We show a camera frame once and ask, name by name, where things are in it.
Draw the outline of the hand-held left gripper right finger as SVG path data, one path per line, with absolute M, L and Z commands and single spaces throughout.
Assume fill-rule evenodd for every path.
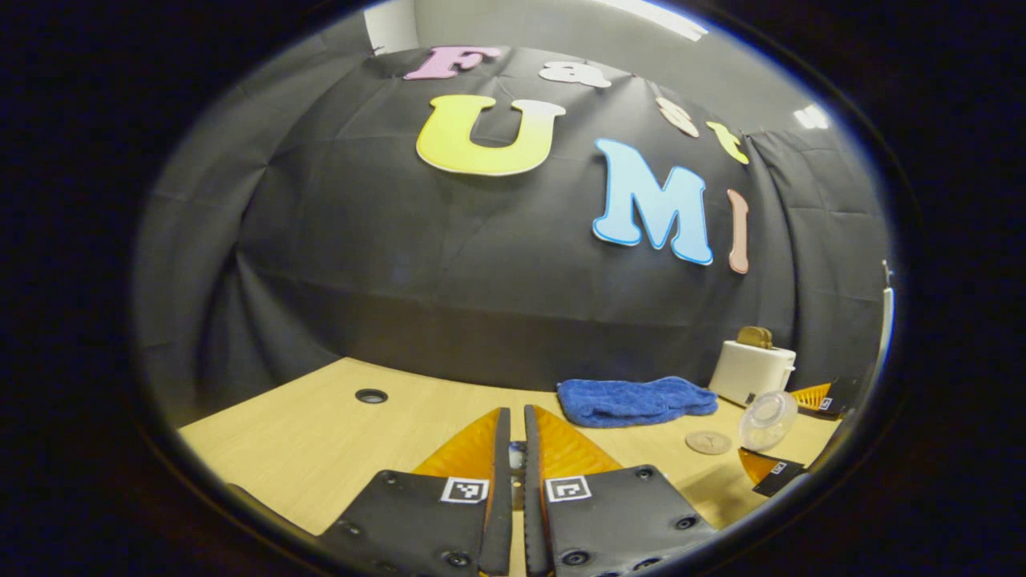
M 716 534 L 652 464 L 618 463 L 541 406 L 525 406 L 524 417 L 529 575 L 632 576 Z

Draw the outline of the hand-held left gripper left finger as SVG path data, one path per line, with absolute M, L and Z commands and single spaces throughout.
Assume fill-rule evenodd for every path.
M 413 471 L 378 471 L 318 543 L 370 576 L 508 575 L 510 428 L 494 409 Z

